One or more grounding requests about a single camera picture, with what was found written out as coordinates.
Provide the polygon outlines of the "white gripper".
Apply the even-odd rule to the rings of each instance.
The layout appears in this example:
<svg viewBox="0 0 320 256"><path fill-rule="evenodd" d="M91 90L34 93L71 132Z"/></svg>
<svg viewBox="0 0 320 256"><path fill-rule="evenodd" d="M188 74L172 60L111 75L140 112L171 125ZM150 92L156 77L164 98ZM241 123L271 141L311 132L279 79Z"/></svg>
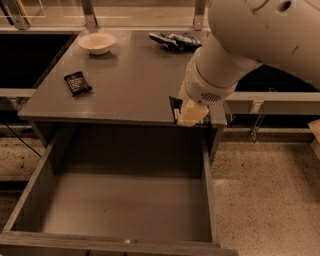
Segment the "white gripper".
<svg viewBox="0 0 320 256"><path fill-rule="evenodd" d="M218 87L206 81L200 74L193 56L186 67L185 77L179 89L178 98L183 100L177 124L192 127L203 120L209 113L206 105L224 100L236 88L236 83L227 87Z"/></svg>

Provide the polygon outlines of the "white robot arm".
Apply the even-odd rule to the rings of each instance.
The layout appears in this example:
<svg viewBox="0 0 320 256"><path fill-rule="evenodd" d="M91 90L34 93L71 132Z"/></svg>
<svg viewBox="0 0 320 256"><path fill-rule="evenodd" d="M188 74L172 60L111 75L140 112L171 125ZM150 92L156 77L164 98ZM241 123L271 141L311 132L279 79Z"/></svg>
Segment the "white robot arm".
<svg viewBox="0 0 320 256"><path fill-rule="evenodd" d="M178 125L200 122L263 64L319 87L320 0L210 0L208 24L179 91Z"/></svg>

